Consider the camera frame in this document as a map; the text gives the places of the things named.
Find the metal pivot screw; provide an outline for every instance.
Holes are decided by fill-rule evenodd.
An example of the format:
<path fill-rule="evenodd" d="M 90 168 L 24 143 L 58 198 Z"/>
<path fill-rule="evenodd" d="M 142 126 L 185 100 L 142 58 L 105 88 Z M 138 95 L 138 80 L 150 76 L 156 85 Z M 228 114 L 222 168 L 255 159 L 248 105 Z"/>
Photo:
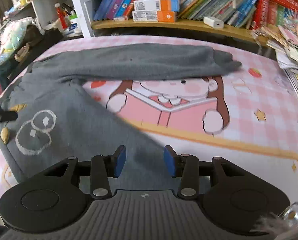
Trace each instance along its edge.
<path fill-rule="evenodd" d="M 105 188 L 97 188 L 92 192 L 95 196 L 102 197 L 108 194 L 108 190 Z"/>
<path fill-rule="evenodd" d="M 193 188 L 183 188 L 182 190 L 180 190 L 181 195 L 185 196 L 185 197 L 189 197 L 189 196 L 193 196 L 196 194 L 196 191 Z"/>

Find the clear plastic object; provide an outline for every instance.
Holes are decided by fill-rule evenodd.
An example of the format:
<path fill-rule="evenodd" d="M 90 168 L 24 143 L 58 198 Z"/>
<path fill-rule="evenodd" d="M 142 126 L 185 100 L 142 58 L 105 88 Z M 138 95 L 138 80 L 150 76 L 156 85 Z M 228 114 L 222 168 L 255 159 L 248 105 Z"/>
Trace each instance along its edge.
<path fill-rule="evenodd" d="M 9 22 L 0 36 L 0 65 L 6 62 L 13 52 L 19 48 L 26 34 L 27 26 L 36 23 L 32 17 Z"/>

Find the gray sweater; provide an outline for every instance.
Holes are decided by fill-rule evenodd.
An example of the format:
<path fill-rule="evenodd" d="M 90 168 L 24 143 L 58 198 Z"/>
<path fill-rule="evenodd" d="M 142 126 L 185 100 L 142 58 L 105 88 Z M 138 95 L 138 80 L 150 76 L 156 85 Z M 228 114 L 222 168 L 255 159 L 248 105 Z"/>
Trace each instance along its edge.
<path fill-rule="evenodd" d="M 82 88 L 87 80 L 161 80 L 226 75 L 240 62 L 205 46 L 134 44 L 63 52 L 34 62 L 0 100 L 8 109 L 27 104 L 14 122 L 1 123 L 10 140 L 0 148 L 17 181 L 68 156 L 79 161 L 127 148 L 121 176 L 112 189 L 176 189 L 167 173 L 163 147 L 107 111 Z"/>

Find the wooden shelf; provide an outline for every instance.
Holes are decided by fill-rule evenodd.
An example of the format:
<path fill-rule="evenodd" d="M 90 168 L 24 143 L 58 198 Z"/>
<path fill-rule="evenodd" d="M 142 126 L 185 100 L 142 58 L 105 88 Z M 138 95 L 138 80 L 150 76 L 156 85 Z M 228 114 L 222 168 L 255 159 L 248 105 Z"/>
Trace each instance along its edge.
<path fill-rule="evenodd" d="M 237 38 L 244 41 L 255 42 L 250 34 L 250 30 L 239 29 L 227 24 L 224 25 L 223 29 L 214 29 L 210 26 L 204 24 L 201 21 L 193 21 L 187 19 L 178 19 L 175 23 L 158 23 L 158 22 L 134 22 L 132 19 L 128 21 L 94 21 L 91 23 L 91 28 L 93 30 L 108 29 L 108 28 L 119 28 L 119 27 L 164 27 L 164 28 L 175 28 L 184 30 L 193 30 L 200 32 L 216 33 L 225 35 L 228 37 Z M 259 42 L 261 45 L 266 46 L 267 38 L 259 37 Z"/>

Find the blue gripper pad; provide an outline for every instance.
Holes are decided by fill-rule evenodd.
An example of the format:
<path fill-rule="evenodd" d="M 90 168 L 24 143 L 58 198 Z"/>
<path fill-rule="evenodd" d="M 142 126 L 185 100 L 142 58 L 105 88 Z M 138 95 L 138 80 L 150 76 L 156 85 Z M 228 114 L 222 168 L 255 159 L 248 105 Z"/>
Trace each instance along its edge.
<path fill-rule="evenodd" d="M 163 150 L 163 160 L 167 166 L 169 174 L 174 177 L 176 175 L 175 160 L 166 147 Z"/>
<path fill-rule="evenodd" d="M 114 176 L 115 178 L 118 178 L 122 172 L 123 166 L 125 165 L 126 162 L 126 158 L 127 158 L 127 151 L 126 151 L 126 147 L 123 147 L 118 155 L 117 158 L 117 163 L 116 166 L 114 168 Z"/>

